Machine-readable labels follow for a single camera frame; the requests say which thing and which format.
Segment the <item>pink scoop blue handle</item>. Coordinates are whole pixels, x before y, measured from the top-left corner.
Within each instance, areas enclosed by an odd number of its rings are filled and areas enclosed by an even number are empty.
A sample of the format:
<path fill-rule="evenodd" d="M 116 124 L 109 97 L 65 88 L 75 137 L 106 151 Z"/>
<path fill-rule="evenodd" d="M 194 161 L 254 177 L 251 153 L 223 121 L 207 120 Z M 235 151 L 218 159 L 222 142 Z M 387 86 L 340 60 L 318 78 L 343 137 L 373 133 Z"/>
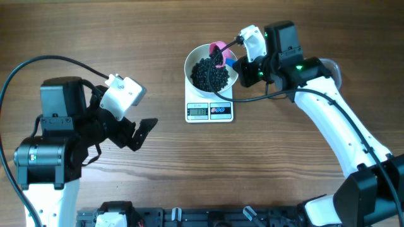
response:
<path fill-rule="evenodd" d="M 232 58 L 232 52 L 229 50 L 229 48 L 226 48 L 227 44 L 223 41 L 216 41 L 212 42 L 209 46 L 209 55 L 210 57 L 214 58 L 218 53 L 219 56 L 215 60 L 215 67 L 224 67 L 224 66 L 230 66 L 232 67 L 233 64 L 236 62 Z"/>

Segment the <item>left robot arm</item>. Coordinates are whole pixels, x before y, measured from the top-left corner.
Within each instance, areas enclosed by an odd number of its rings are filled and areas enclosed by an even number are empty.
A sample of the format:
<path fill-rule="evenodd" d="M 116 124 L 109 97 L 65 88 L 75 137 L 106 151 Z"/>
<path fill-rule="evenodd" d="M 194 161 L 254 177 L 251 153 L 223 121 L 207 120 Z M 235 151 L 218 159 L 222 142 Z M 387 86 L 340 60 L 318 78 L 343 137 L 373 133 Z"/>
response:
<path fill-rule="evenodd" d="M 117 147 L 137 151 L 156 118 L 139 124 L 125 117 L 137 106 L 146 88 L 137 81 L 111 74 L 105 85 L 94 86 L 80 77 L 45 80 L 40 87 L 42 114 L 35 127 L 41 135 L 24 139 L 14 154 L 17 182 L 44 226 L 72 226 L 80 188 L 81 169 L 98 160 L 88 149 L 100 149 L 106 139 Z"/>

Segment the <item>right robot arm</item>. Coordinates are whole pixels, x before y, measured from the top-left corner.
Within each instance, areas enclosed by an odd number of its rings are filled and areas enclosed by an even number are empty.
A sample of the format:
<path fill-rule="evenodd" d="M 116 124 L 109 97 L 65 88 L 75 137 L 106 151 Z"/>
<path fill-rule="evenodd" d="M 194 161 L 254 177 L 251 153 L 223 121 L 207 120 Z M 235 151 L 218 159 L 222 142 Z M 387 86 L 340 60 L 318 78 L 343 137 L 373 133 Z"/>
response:
<path fill-rule="evenodd" d="M 403 157 L 364 127 L 338 91 L 335 72 L 322 59 L 303 56 L 294 23 L 251 25 L 236 41 L 246 50 L 233 65 L 241 85 L 274 84 L 314 122 L 343 171 L 345 181 L 334 194 L 303 203 L 306 225 L 370 226 L 402 218 Z"/>

